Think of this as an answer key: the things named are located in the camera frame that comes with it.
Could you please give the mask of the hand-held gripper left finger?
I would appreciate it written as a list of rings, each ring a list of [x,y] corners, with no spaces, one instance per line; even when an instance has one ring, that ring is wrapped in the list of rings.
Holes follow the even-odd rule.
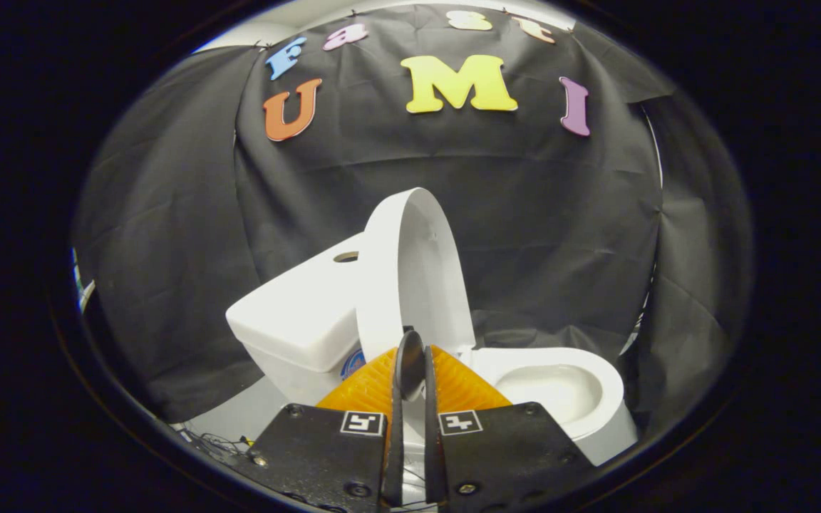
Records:
[[[290,403],[247,458],[260,484],[326,511],[384,511],[403,497],[397,348],[378,355],[316,405]]]

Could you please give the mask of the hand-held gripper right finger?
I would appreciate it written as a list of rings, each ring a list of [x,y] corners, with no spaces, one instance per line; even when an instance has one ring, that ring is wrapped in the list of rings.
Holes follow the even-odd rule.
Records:
[[[595,467],[540,403],[440,412],[446,383],[425,348],[425,499],[440,509],[541,509]]]

